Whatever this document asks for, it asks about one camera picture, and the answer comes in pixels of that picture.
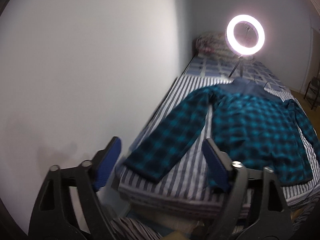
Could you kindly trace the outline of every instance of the plaid shirt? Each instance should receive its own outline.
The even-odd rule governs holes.
[[[282,186],[313,178],[300,127],[319,160],[320,143],[309,119],[290,99],[232,94],[210,86],[190,93],[125,160],[142,177],[158,183],[190,149],[212,104],[212,138],[221,151],[247,168],[274,169]],[[214,186],[213,178],[208,178]]]

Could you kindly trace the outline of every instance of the mattress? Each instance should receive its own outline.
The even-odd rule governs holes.
[[[190,92],[201,87],[229,82],[231,81],[221,77],[202,77],[187,74],[180,76],[175,81],[156,114],[142,130],[130,149],[134,150]],[[272,89],[266,89],[266,91],[279,96],[283,101],[294,98],[287,91]],[[135,204],[160,209],[164,212],[177,215],[188,215],[188,217],[195,219],[214,218],[221,209],[224,194],[217,194],[207,187],[206,175],[208,167],[201,152],[203,140],[210,137],[211,134],[211,118],[212,109],[209,107],[201,135],[183,158],[158,184],[146,181],[125,166],[121,166],[118,173],[120,181],[118,191]],[[292,210],[310,202],[313,196],[320,191],[320,168],[316,155],[301,131],[300,136],[313,171],[313,180],[306,184],[282,188],[288,206]],[[241,217],[245,217],[249,211],[251,196],[252,190],[248,189]]]
[[[235,63],[213,60],[206,57],[194,57],[188,68],[185,70],[187,75],[207,76],[228,78]],[[244,62],[243,63],[243,78],[252,80],[265,88],[288,91],[282,82],[261,62]],[[240,67],[238,66],[231,78],[240,76]]]

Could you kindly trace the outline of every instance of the ring light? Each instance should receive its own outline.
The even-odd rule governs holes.
[[[252,47],[244,47],[240,45],[235,38],[234,35],[234,28],[238,23],[246,23],[248,24],[256,33],[257,35],[257,44]],[[232,49],[236,54],[240,56],[251,56],[257,51],[259,51],[264,43],[264,31],[263,28],[255,18],[249,15],[241,14],[236,17],[234,17],[228,24],[228,27],[226,29],[226,41],[227,44],[230,46],[230,49]]]

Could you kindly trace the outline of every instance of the gray wall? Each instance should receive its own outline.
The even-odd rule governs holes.
[[[191,59],[190,0],[10,0],[0,17],[0,197],[28,231],[53,164],[123,152]],[[118,212],[125,203],[114,192]]]
[[[286,86],[301,89],[310,57],[310,25],[319,29],[319,16],[309,0],[194,0],[193,11],[194,37],[225,31],[238,14],[255,17],[266,36],[258,60]]]

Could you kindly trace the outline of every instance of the chair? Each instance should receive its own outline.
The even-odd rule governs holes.
[[[316,98],[314,99],[314,101],[312,102],[312,99],[311,98],[307,98],[307,93],[308,93],[308,90],[311,90],[315,95],[316,95]],[[318,99],[318,96],[319,96],[319,92],[320,92],[320,80],[316,77],[313,77],[311,79],[311,81],[309,82],[308,84],[308,87],[307,87],[307,91],[303,97],[303,99],[306,99],[308,100],[308,102],[311,104],[311,110],[313,109],[313,107],[316,105],[317,103],[317,99]]]

